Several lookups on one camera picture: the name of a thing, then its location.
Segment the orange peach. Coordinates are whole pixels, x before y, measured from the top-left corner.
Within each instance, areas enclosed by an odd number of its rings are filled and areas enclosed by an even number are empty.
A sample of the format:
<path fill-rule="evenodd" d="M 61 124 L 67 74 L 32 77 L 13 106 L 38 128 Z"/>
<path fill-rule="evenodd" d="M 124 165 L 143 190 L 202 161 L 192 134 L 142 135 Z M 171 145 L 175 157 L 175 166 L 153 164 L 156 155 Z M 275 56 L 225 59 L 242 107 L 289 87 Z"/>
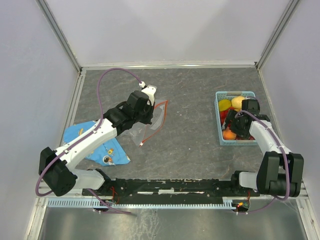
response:
<path fill-rule="evenodd" d="M 237 134 L 232 132 L 230 129 L 225 129 L 222 131 L 222 137 L 224 140 L 233 141 L 236 140 Z"/>

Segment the light blue plastic basket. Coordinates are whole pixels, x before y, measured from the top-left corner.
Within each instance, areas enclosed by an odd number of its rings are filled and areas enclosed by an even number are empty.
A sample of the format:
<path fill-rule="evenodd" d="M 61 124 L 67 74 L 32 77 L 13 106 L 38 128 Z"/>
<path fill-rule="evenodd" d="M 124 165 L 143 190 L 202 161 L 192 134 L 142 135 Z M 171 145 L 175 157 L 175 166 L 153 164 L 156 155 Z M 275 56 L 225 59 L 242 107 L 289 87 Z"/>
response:
<path fill-rule="evenodd" d="M 215 115 L 217 121 L 217 132 L 219 137 L 219 143 L 221 146 L 257 146 L 256 140 L 226 140 L 223 138 L 223 130 L 222 130 L 222 120 L 219 110 L 219 101 L 228 99 L 232 100 L 237 96 L 243 97 L 252 97 L 255 98 L 256 95 L 253 91 L 217 91 L 215 93 L 215 100 L 214 100 L 214 108 L 215 108 Z"/>

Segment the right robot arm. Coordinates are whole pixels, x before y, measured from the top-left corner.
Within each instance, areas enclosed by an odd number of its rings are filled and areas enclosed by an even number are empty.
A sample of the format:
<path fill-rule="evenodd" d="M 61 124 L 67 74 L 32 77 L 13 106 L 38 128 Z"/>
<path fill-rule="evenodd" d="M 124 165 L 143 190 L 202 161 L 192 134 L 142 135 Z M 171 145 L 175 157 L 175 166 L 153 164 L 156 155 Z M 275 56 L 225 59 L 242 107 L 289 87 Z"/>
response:
<path fill-rule="evenodd" d="M 279 200 L 299 196 L 304 158 L 281 142 L 267 115 L 230 110 L 222 127 L 243 139 L 253 137 L 263 154 L 258 172 L 234 172 L 229 183 L 231 193 L 240 196 L 253 189 Z"/>

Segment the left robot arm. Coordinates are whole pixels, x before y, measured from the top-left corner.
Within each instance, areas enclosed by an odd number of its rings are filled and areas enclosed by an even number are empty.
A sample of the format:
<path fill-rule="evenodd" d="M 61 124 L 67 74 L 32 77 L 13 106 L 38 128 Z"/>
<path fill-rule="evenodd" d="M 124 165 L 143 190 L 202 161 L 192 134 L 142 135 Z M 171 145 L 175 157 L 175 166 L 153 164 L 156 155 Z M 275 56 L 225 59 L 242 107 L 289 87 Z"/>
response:
<path fill-rule="evenodd" d="M 89 130 L 73 141 L 52 150 L 46 147 L 40 153 L 39 179 L 57 197 L 72 189 L 92 189 L 106 195 L 111 183 L 101 170 L 78 170 L 76 166 L 103 143 L 131 129 L 134 124 L 151 124 L 155 108 L 155 86 L 132 92 L 128 99 L 109 109 Z"/>

